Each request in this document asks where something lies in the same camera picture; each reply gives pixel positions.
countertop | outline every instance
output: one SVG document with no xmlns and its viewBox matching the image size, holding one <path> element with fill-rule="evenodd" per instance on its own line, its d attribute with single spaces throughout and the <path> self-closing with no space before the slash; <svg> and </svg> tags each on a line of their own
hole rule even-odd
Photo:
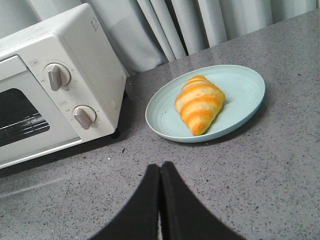
<svg viewBox="0 0 320 240">
<path fill-rule="evenodd" d="M 0 170 L 0 239 L 87 239 L 126 204 L 147 165 L 164 161 L 248 240 L 320 239 L 319 33 L 317 9 L 129 77 L 118 138 Z M 148 127 L 146 106 L 164 84 L 224 64 L 265 81 L 247 123 L 200 143 L 173 142 Z"/>
</svg>

croissant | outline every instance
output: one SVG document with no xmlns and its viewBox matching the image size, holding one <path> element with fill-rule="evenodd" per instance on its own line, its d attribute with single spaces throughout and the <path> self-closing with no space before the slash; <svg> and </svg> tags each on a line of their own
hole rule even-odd
<svg viewBox="0 0 320 240">
<path fill-rule="evenodd" d="M 174 108 L 194 136 L 202 135 L 212 124 L 226 96 L 203 75 L 190 78 L 177 95 Z"/>
</svg>

light blue plate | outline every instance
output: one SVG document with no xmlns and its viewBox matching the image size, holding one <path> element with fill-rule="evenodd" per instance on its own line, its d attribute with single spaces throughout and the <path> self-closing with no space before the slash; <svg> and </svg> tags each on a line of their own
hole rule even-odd
<svg viewBox="0 0 320 240">
<path fill-rule="evenodd" d="M 175 100 L 182 86 L 194 75 L 204 75 L 226 96 L 222 110 L 209 129 L 193 136 L 175 110 Z M 151 98 L 145 110 L 149 127 L 165 139 L 197 143 L 219 138 L 248 121 L 258 110 L 264 95 L 265 82 L 254 70 L 238 65 L 216 65 L 188 72 L 164 85 Z"/>
</svg>

white toaster oven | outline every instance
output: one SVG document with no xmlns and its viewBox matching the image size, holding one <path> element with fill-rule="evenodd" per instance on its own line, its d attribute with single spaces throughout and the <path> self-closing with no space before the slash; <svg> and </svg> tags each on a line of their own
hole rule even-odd
<svg viewBox="0 0 320 240">
<path fill-rule="evenodd" d="M 0 168 L 114 133 L 125 83 L 89 4 L 0 39 Z"/>
</svg>

curtain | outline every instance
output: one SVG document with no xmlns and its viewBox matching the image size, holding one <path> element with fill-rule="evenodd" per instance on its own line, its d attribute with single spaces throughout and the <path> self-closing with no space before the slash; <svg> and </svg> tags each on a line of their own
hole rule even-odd
<svg viewBox="0 0 320 240">
<path fill-rule="evenodd" d="M 0 0 L 0 38 L 83 3 L 129 76 L 312 11 L 320 0 Z"/>
</svg>

